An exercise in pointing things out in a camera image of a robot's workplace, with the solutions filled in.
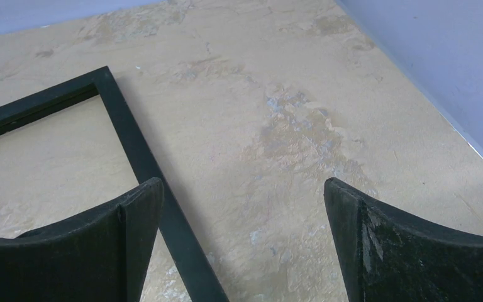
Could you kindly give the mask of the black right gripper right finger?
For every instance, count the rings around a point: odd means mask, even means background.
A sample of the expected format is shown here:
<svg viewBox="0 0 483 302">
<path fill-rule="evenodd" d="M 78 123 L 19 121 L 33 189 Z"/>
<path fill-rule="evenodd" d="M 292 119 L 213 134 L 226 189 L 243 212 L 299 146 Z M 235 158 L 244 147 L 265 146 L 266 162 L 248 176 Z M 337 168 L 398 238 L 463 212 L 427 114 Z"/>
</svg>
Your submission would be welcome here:
<svg viewBox="0 0 483 302">
<path fill-rule="evenodd" d="M 350 301 L 483 301 L 483 236 L 422 219 L 335 177 L 324 199 Z"/>
</svg>

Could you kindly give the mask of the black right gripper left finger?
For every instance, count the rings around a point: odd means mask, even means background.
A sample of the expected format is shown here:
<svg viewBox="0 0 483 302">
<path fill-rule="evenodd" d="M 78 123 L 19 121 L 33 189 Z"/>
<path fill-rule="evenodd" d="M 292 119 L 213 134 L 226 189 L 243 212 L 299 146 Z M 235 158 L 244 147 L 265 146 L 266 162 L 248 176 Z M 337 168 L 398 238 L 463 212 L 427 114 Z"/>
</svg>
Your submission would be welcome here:
<svg viewBox="0 0 483 302">
<path fill-rule="evenodd" d="M 139 301 L 163 204 L 154 177 L 64 220 L 0 238 L 0 301 Z"/>
</svg>

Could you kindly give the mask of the black wooden picture frame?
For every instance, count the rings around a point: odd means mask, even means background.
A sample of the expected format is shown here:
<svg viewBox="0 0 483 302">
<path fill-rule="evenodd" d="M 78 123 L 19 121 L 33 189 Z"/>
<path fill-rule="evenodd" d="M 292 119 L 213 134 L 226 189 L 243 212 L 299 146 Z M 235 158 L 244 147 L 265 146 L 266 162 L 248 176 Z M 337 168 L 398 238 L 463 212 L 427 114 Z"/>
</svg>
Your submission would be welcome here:
<svg viewBox="0 0 483 302">
<path fill-rule="evenodd" d="M 100 96 L 111 119 L 138 186 L 158 178 L 164 187 L 164 204 L 157 234 L 175 262 L 193 301 L 226 301 L 211 264 L 183 214 L 153 156 L 110 69 L 102 67 L 0 107 L 0 135 L 42 119 L 93 96 Z"/>
</svg>

